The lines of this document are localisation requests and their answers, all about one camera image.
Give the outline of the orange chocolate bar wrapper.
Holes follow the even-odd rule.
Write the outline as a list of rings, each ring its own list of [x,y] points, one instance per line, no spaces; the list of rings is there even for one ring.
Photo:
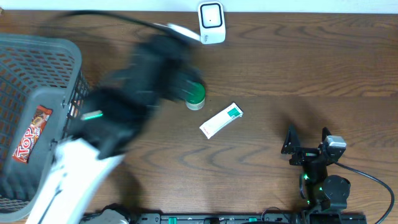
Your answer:
[[[36,108],[35,115],[26,129],[22,139],[19,141],[12,158],[24,164],[29,162],[29,157],[34,146],[37,144],[40,135],[45,129],[48,119],[52,115],[53,110],[42,105]]]

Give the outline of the green lid jar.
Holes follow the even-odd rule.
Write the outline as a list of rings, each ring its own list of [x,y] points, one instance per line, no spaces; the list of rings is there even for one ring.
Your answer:
[[[197,111],[205,105],[205,87],[200,83],[193,84],[193,90],[188,94],[185,104],[188,109]]]

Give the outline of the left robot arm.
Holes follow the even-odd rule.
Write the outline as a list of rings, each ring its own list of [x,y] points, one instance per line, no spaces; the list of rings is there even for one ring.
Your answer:
[[[55,149],[50,173],[29,223],[78,223],[97,189],[127,153],[163,99],[185,100],[201,83],[190,63],[193,38],[152,35],[129,65],[115,70],[83,99],[70,136]]]

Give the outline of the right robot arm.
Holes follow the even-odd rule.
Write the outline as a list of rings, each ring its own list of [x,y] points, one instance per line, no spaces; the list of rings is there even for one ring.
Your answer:
[[[322,129],[322,140],[317,147],[303,147],[293,126],[289,126],[282,154],[291,155],[289,164],[301,166],[300,196],[305,199],[310,213],[341,212],[347,207],[351,184],[338,175],[328,175],[327,167],[338,162],[347,143],[334,136],[328,128]]]

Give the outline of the white green toothpaste box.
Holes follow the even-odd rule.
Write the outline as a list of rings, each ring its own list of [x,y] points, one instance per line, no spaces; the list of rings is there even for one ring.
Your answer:
[[[242,116],[242,109],[236,103],[232,103],[224,110],[210,118],[208,121],[205,121],[200,126],[200,130],[207,137],[207,139],[210,139],[226,125]]]

